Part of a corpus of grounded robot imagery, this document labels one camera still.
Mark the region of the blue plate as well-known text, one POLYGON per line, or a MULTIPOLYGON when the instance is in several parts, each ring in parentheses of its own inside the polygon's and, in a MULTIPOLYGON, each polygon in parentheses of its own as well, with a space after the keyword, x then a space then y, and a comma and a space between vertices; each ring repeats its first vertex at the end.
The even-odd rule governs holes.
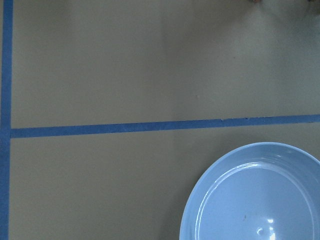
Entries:
POLYGON ((317 240, 320 162, 283 143, 239 147, 199 178, 185 205, 181 240, 317 240))

